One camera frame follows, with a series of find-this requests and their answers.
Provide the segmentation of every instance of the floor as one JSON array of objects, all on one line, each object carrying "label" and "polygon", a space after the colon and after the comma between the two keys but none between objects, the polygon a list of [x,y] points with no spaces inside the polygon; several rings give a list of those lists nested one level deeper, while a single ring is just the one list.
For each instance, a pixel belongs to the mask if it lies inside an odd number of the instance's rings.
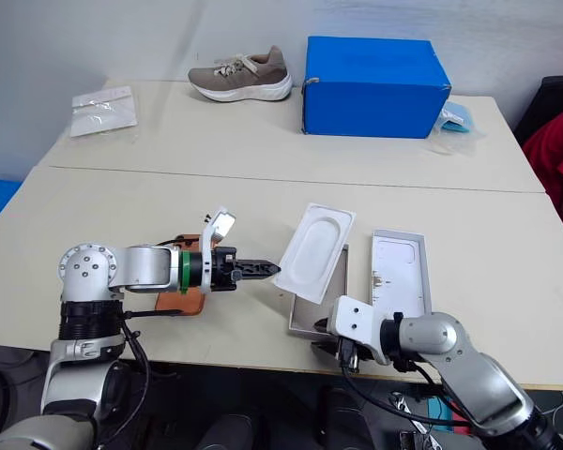
[{"label": "floor", "polygon": [[[38,413],[43,385],[41,376],[47,354],[38,352],[23,365],[29,351],[0,348],[0,364],[10,383],[25,382],[13,389],[13,402],[7,425]],[[267,418],[270,429],[270,449],[320,449],[314,438],[314,417],[317,393],[322,386],[343,386],[338,377],[293,372],[249,370],[228,367],[200,367],[155,364],[160,372],[174,373],[153,382],[142,414],[112,448],[131,449],[192,449],[210,425],[223,413],[252,408]],[[415,398],[425,395],[425,387],[398,382],[359,380],[361,388],[374,397],[387,398],[399,390],[412,398],[409,406],[415,413],[426,413],[424,403]],[[142,377],[134,378],[132,394],[138,398]],[[561,403],[559,392],[530,392],[542,411]],[[359,402],[367,418],[375,448],[396,449],[398,432],[411,425],[399,417]],[[557,413],[556,427],[563,433],[563,410]],[[434,436],[445,449],[480,449],[470,437],[435,431]]]}]

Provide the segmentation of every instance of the cardboard box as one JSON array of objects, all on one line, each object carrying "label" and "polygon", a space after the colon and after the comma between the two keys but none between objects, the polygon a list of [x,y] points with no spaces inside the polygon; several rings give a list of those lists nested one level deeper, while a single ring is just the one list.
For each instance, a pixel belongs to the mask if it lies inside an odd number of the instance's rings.
[{"label": "cardboard box", "polygon": [[309,37],[307,134],[425,138],[449,94],[427,40]]}]

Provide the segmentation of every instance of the table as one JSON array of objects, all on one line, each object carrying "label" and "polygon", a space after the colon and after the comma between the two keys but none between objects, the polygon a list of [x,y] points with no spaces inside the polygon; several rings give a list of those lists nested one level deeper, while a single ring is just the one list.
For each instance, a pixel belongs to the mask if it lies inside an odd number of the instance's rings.
[{"label": "table", "polygon": [[[57,264],[78,243],[126,247],[198,233],[225,205],[237,215],[224,244],[278,262],[308,202],[357,213],[348,293],[369,298],[374,229],[423,233],[432,304],[460,318],[477,348],[528,388],[563,389],[563,225],[548,197],[404,187],[242,180],[38,166],[0,216],[0,345],[49,348],[57,336]],[[125,308],[155,296],[129,293]],[[269,280],[209,295],[200,316],[145,318],[152,360],[334,372],[331,357],[288,336],[291,296]],[[414,380],[367,363],[363,373]]]},{"label": "table", "polygon": [[65,130],[42,160],[54,167],[184,173],[351,185],[544,192],[491,97],[452,96],[484,137],[440,155],[429,140],[304,135],[302,95],[217,103],[186,82],[130,84],[138,127],[72,141]]}]

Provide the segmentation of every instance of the gray sneaker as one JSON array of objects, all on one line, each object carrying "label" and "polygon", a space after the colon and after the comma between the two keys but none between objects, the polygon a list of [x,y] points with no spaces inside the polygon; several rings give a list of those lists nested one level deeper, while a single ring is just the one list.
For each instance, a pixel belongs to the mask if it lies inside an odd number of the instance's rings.
[{"label": "gray sneaker", "polygon": [[218,67],[193,68],[188,78],[203,96],[217,101],[281,100],[292,89],[282,51],[275,45],[268,54],[239,54]]}]

